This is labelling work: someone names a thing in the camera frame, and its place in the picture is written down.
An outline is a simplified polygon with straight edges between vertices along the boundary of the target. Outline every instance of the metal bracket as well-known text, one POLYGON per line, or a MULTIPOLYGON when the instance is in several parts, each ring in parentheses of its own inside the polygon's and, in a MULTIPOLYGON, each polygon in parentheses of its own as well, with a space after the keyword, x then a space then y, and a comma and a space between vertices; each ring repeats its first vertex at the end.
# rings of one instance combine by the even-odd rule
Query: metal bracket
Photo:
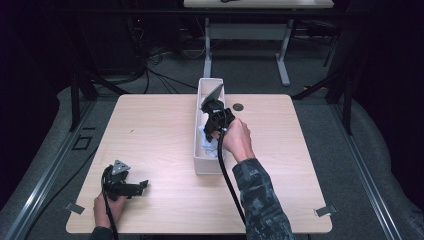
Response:
POLYGON ((318 217, 322 217, 324 215, 331 216, 333 213, 336 213, 336 212, 339 211, 339 210, 337 210, 336 206, 334 206, 334 204, 327 205, 327 206, 325 206, 323 208, 314 209, 314 210, 315 210, 315 214, 318 217))
POLYGON ((112 175, 120 174, 120 173, 125 172, 129 169, 130 169, 130 167, 128 165, 126 165, 125 163, 123 163, 119 160, 115 160, 115 164, 113 165, 113 169, 112 169, 112 175))
POLYGON ((68 209, 71 212, 78 213, 79 215, 81 215, 81 213, 85 210, 85 208, 71 202, 68 202, 63 208, 68 209))

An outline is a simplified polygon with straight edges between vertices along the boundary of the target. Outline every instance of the camouflage sleeve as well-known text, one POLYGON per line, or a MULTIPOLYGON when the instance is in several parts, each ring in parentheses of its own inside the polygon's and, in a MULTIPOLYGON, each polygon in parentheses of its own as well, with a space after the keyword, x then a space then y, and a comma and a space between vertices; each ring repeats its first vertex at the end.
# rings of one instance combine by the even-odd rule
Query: camouflage sleeve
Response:
POLYGON ((290 222, 274 193, 271 178, 255 158, 233 168, 246 215, 248 240, 293 240, 290 222))
POLYGON ((112 240, 113 232, 109 228, 95 227, 89 240, 112 240))

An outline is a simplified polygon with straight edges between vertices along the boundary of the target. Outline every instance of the white box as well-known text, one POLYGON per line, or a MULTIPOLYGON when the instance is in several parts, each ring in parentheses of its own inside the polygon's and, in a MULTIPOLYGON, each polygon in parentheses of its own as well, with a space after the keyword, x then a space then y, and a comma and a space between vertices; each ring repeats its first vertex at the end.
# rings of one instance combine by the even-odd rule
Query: white box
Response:
MULTIPOLYGON (((203 141, 206 141, 206 139, 204 136, 202 136, 202 131, 199 129, 199 127, 205 126, 209 116, 207 113, 203 113, 201 110, 203 100, 217 86, 223 83, 223 80, 220 78, 201 78, 199 80, 199 86, 197 90, 196 120, 194 128, 194 171, 196 174, 222 174, 218 158, 208 155, 202 148, 202 139, 204 139, 203 141)), ((225 106, 224 95, 224 87, 222 87, 218 100, 223 102, 225 106)), ((222 151, 222 155, 225 160, 225 150, 222 151)))

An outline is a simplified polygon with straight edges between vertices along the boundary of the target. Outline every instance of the tape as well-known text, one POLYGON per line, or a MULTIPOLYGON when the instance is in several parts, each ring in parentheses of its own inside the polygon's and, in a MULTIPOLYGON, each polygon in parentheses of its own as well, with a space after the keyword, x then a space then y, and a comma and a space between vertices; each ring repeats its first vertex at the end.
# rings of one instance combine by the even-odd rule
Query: tape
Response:
POLYGON ((334 204, 331 205, 327 205, 323 208, 320 209, 314 209, 315 210, 315 214, 318 217, 322 217, 322 216, 331 216, 333 213, 338 212, 339 210, 337 210, 336 206, 334 206, 334 204))
POLYGON ((71 203, 71 202, 68 202, 65 205, 65 207, 63 207, 63 208, 65 208, 65 209, 67 209, 71 212, 78 213, 79 215, 81 215, 81 213, 84 212, 84 210, 85 210, 85 208, 83 208, 83 207, 81 207, 77 204, 71 203))

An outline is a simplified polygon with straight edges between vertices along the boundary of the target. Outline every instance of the gray carpet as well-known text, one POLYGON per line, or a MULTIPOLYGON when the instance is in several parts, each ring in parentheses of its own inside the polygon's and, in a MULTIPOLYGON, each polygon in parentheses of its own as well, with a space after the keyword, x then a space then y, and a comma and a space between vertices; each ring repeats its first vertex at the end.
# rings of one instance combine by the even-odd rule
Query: gray carpet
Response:
MULTIPOLYGON (((286 66, 292 82, 283 87, 279 79, 274 54, 278 52, 278 42, 229 41, 216 45, 213 51, 212 77, 221 77, 225 82, 226 93, 284 93, 293 95, 322 79, 327 69, 322 67, 328 47, 303 40, 290 43, 286 57, 286 66)), ((187 52, 192 55, 198 52, 187 52)), ((149 67, 163 75, 197 86, 203 74, 203 57, 188 58, 185 55, 166 54, 158 65, 149 67)), ((142 93, 146 87, 146 78, 120 85, 131 93, 142 93)), ((196 93, 195 89, 178 83, 172 83, 179 93, 196 93)), ((89 117, 83 122, 77 135, 90 137, 86 150, 70 150, 54 185, 46 197, 51 199, 83 164, 89 154, 99 144, 107 122, 113 111, 117 96, 102 86, 97 86, 101 97, 95 103, 89 117)), ((150 76, 148 94, 168 93, 163 83, 150 76)), ((323 101, 325 90, 313 94, 302 101, 295 101, 302 131, 318 176, 327 204, 334 204, 339 212, 331 219, 333 229, 328 234, 315 234, 312 239, 386 239, 370 200, 358 177, 352 154, 337 126, 330 107, 323 101)), ((59 148, 65 141, 71 124, 70 91, 65 89, 58 95, 61 109, 51 131, 46 137, 38 155, 35 157, 24 179, 0 213, 0 238, 3 239, 22 210, 32 190, 44 170, 55 160, 59 148)), ((406 199, 390 173, 390 158, 384 140, 366 112, 356 103, 352 112, 352 130, 355 141, 366 160, 376 184, 386 200, 393 221, 403 239, 424 239, 422 214, 406 199)), ((72 147, 81 148, 80 140, 72 147)), ((87 239, 88 235, 72 235, 65 230, 70 212, 63 207, 67 202, 75 202, 89 164, 69 183, 52 201, 38 219, 29 239, 87 239)), ((140 239, 137 235, 122 235, 122 239, 140 239)), ((298 235, 298 239, 307 239, 298 235)), ((155 239, 177 239, 175 236, 156 236, 155 239)), ((235 237, 197 237, 182 239, 236 239, 235 237)))

